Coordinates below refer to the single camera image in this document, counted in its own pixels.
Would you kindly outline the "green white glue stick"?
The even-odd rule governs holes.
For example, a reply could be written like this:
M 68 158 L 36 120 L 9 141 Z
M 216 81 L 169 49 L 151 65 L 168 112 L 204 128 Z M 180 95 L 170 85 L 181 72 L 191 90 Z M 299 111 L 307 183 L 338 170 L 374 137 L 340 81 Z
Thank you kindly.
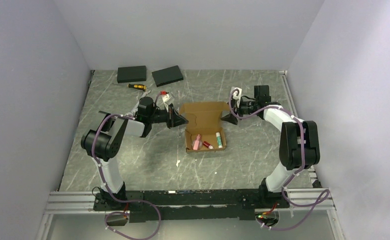
M 215 135 L 216 135 L 218 148 L 219 149 L 223 148 L 223 142 L 222 142 L 221 134 L 219 132 L 216 132 Z

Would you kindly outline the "brown cardboard box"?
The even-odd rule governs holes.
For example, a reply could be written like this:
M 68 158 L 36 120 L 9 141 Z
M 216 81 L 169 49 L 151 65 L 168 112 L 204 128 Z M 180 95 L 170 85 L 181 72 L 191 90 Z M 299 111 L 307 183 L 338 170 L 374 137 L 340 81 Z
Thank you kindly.
M 184 103 L 180 107 L 179 113 L 189 121 L 189 123 L 186 124 L 184 131 L 186 152 L 194 153 L 225 150 L 227 143 L 221 117 L 223 113 L 228 111 L 229 107 L 227 103 L 223 101 Z M 218 148 L 215 135 L 216 132 L 221 134 L 223 148 Z M 197 134 L 201 135 L 202 142 L 208 142 L 214 149 L 207 149 L 202 145 L 199 150 L 193 150 L 192 144 Z

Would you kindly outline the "pink marker pen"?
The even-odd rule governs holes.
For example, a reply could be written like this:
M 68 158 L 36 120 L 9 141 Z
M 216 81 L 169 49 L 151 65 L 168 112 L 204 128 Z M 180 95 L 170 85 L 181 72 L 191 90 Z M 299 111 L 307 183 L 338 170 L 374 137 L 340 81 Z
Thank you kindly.
M 201 135 L 197 134 L 192 144 L 192 149 L 197 151 L 202 147 Z

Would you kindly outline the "red white marker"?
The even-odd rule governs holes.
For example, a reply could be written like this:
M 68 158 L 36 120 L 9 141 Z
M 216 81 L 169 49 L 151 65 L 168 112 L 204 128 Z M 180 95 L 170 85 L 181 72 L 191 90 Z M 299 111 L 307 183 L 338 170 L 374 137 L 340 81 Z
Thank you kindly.
M 206 141 L 203 141 L 202 144 L 203 144 L 203 146 L 205 146 L 207 149 L 210 149 L 210 150 L 214 149 L 214 147 L 213 147 L 211 144 L 209 144 L 208 142 L 206 142 Z

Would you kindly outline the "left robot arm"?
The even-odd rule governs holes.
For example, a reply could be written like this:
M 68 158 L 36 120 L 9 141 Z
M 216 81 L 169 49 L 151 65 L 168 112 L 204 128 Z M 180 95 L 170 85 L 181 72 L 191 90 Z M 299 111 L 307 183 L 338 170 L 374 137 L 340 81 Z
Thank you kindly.
M 122 209 L 127 201 L 125 183 L 116 159 L 124 136 L 144 138 L 154 123 L 165 123 L 168 128 L 174 128 L 189 122 L 177 112 L 168 94 L 165 95 L 164 105 L 165 108 L 161 109 L 153 98 L 144 96 L 134 113 L 99 111 L 81 138 L 81 147 L 97 166 L 101 189 L 110 193 L 106 202 L 114 210 Z

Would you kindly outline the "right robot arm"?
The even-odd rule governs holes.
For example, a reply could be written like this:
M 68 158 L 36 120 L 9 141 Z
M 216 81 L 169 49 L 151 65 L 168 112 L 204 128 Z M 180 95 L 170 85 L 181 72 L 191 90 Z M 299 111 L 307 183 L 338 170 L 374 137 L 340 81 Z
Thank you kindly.
M 303 170 L 320 161 L 318 126 L 312 120 L 296 117 L 281 104 L 271 100 L 268 85 L 256 85 L 254 97 L 242 94 L 242 89 L 232 87 L 229 114 L 221 119 L 237 125 L 240 120 L 259 117 L 280 131 L 279 160 L 273 172 L 263 180 L 265 190 L 258 194 L 260 205 L 271 207 L 281 192 Z

